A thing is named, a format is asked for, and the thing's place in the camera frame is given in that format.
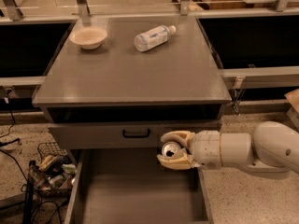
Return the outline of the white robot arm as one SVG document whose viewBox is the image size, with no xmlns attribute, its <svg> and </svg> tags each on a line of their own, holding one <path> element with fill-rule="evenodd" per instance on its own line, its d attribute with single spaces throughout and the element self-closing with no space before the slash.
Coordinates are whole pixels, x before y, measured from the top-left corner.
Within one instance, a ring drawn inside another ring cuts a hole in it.
<svg viewBox="0 0 299 224">
<path fill-rule="evenodd" d="M 172 170 L 236 168 L 249 175 L 284 179 L 299 174 L 299 133 L 266 121 L 252 134 L 173 131 L 161 137 L 159 163 Z"/>
</svg>

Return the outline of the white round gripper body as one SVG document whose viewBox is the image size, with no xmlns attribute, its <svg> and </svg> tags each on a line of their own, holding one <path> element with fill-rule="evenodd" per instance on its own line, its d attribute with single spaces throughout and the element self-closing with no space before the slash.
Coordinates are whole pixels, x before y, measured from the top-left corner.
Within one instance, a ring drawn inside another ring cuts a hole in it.
<svg viewBox="0 0 299 224">
<path fill-rule="evenodd" d="M 221 135 L 218 131 L 201 131 L 192 138 L 190 152 L 200 168 L 221 168 L 220 143 Z"/>
</svg>

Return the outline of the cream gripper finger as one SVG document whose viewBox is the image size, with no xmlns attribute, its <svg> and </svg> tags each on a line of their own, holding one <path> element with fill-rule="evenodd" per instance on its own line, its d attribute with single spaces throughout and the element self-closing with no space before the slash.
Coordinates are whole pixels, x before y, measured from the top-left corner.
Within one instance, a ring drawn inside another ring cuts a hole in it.
<svg viewBox="0 0 299 224">
<path fill-rule="evenodd" d="M 190 142 L 194 136 L 195 133 L 189 131 L 173 131 L 173 132 L 165 133 L 161 137 L 161 142 L 162 143 L 177 142 L 182 147 L 189 148 Z"/>
<path fill-rule="evenodd" d="M 172 170 L 189 170 L 198 167 L 198 163 L 187 153 L 175 154 L 172 157 L 158 155 L 157 159 L 163 167 Z"/>
</svg>

